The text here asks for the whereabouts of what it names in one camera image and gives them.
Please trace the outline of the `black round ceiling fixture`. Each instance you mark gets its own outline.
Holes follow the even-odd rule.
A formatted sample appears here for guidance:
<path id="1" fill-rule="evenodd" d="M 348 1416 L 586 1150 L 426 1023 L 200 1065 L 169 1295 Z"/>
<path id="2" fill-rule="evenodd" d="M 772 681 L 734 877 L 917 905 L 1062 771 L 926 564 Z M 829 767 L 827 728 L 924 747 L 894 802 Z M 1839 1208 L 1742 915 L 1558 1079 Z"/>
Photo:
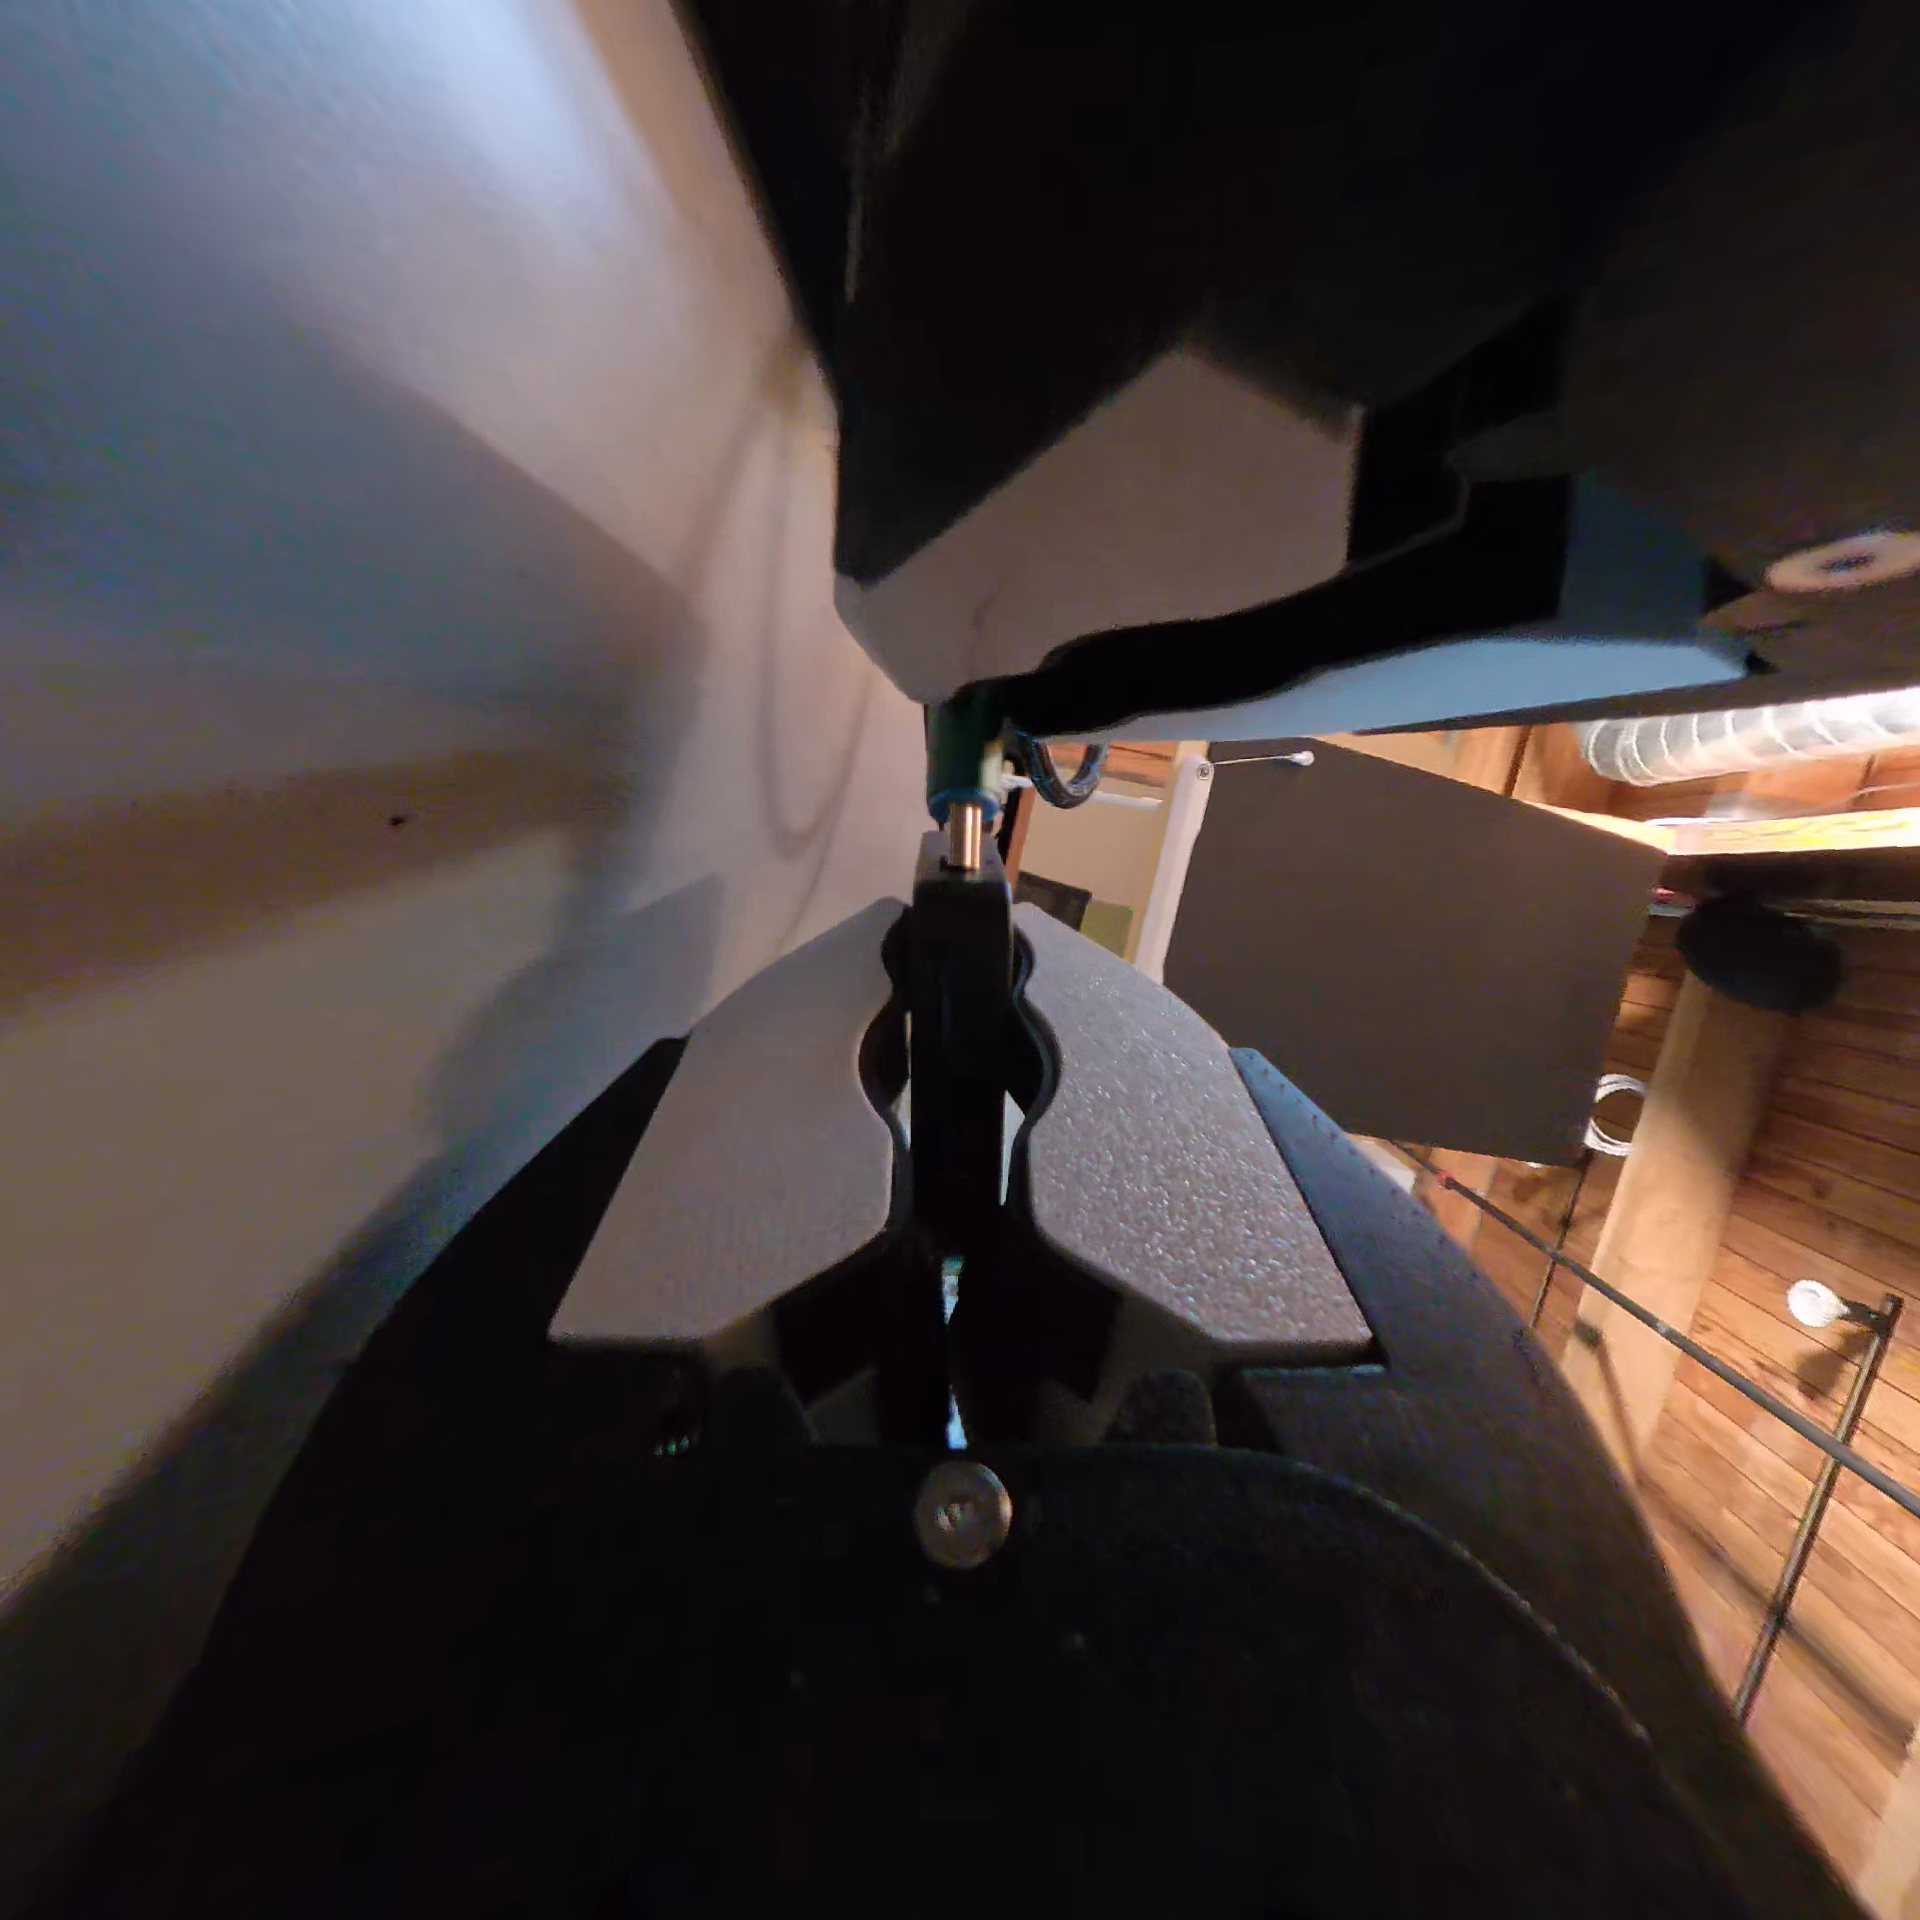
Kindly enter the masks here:
<path id="1" fill-rule="evenodd" d="M 1847 982 L 1847 955 L 1824 925 L 1749 894 L 1694 903 L 1679 922 L 1674 944 L 1706 988 L 1761 1012 L 1821 1009 Z"/>

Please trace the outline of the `black board tan backing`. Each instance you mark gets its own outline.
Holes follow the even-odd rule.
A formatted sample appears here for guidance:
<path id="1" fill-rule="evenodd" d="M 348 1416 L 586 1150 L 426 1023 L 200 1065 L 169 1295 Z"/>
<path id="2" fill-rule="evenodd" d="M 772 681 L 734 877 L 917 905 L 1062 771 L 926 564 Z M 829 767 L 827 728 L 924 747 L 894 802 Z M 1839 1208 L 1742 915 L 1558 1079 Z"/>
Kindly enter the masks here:
<path id="1" fill-rule="evenodd" d="M 1573 1163 L 1665 855 L 1326 739 L 1211 762 L 1168 992 L 1353 1135 Z"/>

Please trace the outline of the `silver air duct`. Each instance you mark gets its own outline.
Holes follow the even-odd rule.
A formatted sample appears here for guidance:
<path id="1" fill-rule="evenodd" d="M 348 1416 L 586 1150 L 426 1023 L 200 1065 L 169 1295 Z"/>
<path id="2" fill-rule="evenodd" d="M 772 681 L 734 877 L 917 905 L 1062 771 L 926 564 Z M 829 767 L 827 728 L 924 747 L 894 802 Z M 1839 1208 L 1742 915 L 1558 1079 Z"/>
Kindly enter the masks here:
<path id="1" fill-rule="evenodd" d="M 1918 690 L 1861 691 L 1716 711 L 1575 726 L 1598 777 L 1657 788 L 1790 766 L 1915 751 Z"/>

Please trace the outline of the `white board stand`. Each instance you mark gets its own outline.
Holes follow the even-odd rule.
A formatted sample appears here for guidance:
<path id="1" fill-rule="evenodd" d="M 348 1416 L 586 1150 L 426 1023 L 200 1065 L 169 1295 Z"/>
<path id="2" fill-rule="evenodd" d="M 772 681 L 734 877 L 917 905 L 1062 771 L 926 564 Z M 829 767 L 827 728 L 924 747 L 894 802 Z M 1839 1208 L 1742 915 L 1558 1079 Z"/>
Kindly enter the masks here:
<path id="1" fill-rule="evenodd" d="M 1201 739 L 1179 743 L 1163 799 L 1163 836 L 1146 901 L 1137 918 L 1133 963 L 1152 982 L 1165 982 L 1174 925 L 1188 869 L 1216 785 L 1216 763 Z"/>

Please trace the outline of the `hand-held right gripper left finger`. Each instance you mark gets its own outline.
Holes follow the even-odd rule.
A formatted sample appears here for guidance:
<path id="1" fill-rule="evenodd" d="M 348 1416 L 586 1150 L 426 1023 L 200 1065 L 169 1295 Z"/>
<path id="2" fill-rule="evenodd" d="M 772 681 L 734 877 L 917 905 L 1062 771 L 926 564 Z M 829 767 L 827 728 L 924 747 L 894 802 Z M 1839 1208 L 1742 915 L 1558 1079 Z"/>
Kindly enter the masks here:
<path id="1" fill-rule="evenodd" d="M 756 972 L 691 1031 L 589 1241 L 555 1341 L 693 1347 L 877 1241 L 899 1126 L 863 1072 L 894 998 L 874 899 Z"/>

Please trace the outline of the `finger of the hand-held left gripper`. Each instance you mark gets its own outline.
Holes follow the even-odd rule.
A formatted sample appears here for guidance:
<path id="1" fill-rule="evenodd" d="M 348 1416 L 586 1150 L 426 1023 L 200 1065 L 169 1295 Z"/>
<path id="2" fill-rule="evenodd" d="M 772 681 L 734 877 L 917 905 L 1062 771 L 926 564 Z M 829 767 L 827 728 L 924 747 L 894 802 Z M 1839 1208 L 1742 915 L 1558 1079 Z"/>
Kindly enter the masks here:
<path id="1" fill-rule="evenodd" d="M 1448 531 L 1318 585 L 1062 647 L 1050 733 L 1423 729 L 1704 690 L 1749 672 L 1709 585 L 1689 535 L 1597 480 L 1480 484 Z"/>
<path id="2" fill-rule="evenodd" d="M 1348 557 L 1363 412 L 1170 349 L 915 556 L 834 607 L 907 696 L 1120 630 L 1260 607 Z"/>

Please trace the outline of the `dark grey port hub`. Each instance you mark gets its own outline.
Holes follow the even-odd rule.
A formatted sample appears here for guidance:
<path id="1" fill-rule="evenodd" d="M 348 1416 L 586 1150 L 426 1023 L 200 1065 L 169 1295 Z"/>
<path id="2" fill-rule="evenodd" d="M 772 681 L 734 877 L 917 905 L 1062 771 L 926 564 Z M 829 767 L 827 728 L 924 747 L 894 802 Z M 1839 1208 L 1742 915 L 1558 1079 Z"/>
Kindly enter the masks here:
<path id="1" fill-rule="evenodd" d="M 907 939 L 917 1212 L 944 1258 L 969 1262 L 1001 1209 L 1015 988 L 1012 891 L 987 803 L 952 802 L 924 839 Z"/>

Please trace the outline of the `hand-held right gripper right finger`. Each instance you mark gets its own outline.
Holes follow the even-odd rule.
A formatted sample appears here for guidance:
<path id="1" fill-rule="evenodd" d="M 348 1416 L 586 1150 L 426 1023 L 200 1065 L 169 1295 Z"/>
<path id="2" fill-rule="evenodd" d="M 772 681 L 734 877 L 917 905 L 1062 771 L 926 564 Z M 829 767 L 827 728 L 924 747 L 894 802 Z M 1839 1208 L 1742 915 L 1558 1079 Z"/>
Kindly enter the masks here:
<path id="1" fill-rule="evenodd" d="M 1024 1145 L 1040 1240 L 1218 1353 L 1365 1356 L 1375 1331 L 1222 1036 L 1040 907 L 1017 925 L 1054 1062 Z"/>

